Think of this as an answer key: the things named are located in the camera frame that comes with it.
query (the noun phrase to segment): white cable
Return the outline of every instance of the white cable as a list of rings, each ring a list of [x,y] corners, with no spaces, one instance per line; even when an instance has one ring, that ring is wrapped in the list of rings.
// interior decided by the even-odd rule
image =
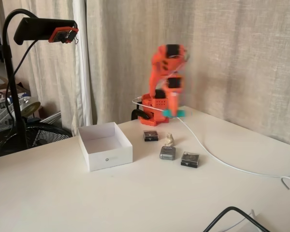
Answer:
[[[138,98],[135,98],[132,100],[132,103],[134,104],[137,104],[137,105],[140,105],[142,107],[147,107],[147,108],[150,108],[150,109],[154,109],[154,110],[158,110],[158,111],[162,111],[161,109],[157,109],[157,108],[154,108],[154,107],[151,107],[151,106],[146,106],[146,105],[143,105],[143,104],[139,104],[137,102],[135,102],[135,100],[138,100],[138,99],[141,99],[142,97],[138,97]],[[190,127],[185,123],[183,122],[183,120],[181,120],[180,118],[177,117],[177,119],[179,121],[181,121],[185,127],[187,127],[187,129],[193,134],[193,136],[196,138],[196,140],[198,141],[198,143],[201,145],[201,147],[212,157],[214,158],[216,161],[230,167],[230,168],[233,168],[233,169],[236,169],[238,171],[241,171],[241,172],[244,172],[244,173],[248,173],[248,174],[253,174],[253,175],[258,175],[258,176],[265,176],[265,177],[276,177],[276,178],[287,178],[290,180],[290,175],[287,175],[287,176],[283,176],[283,175],[268,175],[268,174],[260,174],[260,173],[255,173],[255,172],[251,172],[251,171],[247,171],[247,170],[244,170],[244,169],[240,169],[240,168],[237,168],[235,166],[232,166],[224,161],[222,161],[221,159],[219,159],[218,157],[214,156],[212,153],[210,153],[206,148],[205,146],[203,146],[203,144],[200,142],[200,140],[198,139],[198,137],[195,135],[195,133],[190,129]]]
[[[290,190],[290,188],[288,187],[288,185],[286,185],[286,183],[284,182],[284,179],[289,179],[289,180],[290,180],[290,177],[289,177],[289,176],[282,176],[282,177],[280,177],[280,180],[281,180],[281,182],[284,184],[284,186],[285,186],[288,190]]]

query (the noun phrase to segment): beige curtain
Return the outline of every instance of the beige curtain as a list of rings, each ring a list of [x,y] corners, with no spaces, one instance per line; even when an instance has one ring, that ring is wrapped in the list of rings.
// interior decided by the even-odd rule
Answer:
[[[190,52],[183,104],[290,144],[290,0],[87,0],[98,123],[130,119],[161,44]]]
[[[73,7],[73,0],[0,0],[0,19],[4,19],[12,10],[18,8],[29,10],[40,18],[74,19]],[[14,68],[32,43],[24,42],[22,46],[18,46],[13,40],[22,18],[23,15],[16,15],[8,28]],[[86,32],[86,24],[80,29],[82,33],[84,30]],[[73,132],[78,126],[91,123],[91,109],[87,114],[87,122],[83,114],[81,85],[84,83],[81,83],[80,77],[84,73],[80,72],[79,66],[81,63],[87,64],[87,60],[80,59],[78,55],[82,42],[83,39],[80,39],[80,44],[75,46],[74,43],[38,41],[16,74],[17,81],[21,81],[25,87],[30,88],[33,96],[38,97],[45,114],[49,116],[61,111],[63,127],[72,129]]]

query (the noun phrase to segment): white box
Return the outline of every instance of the white box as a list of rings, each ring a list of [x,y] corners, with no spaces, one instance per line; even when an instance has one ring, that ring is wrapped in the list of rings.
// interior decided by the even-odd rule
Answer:
[[[132,144],[116,123],[79,127],[78,133],[89,171],[133,162]]]

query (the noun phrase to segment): black small box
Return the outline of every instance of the black small box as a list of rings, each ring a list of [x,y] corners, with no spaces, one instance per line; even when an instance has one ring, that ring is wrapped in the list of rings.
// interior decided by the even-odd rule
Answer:
[[[145,142],[149,142],[149,141],[158,141],[159,137],[158,137],[158,133],[156,130],[145,130],[144,133],[144,141]]]
[[[191,152],[184,152],[180,165],[197,168],[199,165],[199,155]]]

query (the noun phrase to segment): black fan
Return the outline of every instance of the black fan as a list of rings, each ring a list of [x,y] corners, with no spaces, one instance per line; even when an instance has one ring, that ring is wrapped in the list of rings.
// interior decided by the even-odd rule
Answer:
[[[23,150],[17,142],[19,141],[18,136],[17,131],[13,130],[11,134],[7,135],[7,138],[6,136],[0,138],[0,157]],[[28,147],[32,148],[71,138],[72,134],[51,124],[34,122],[26,124],[26,137]]]

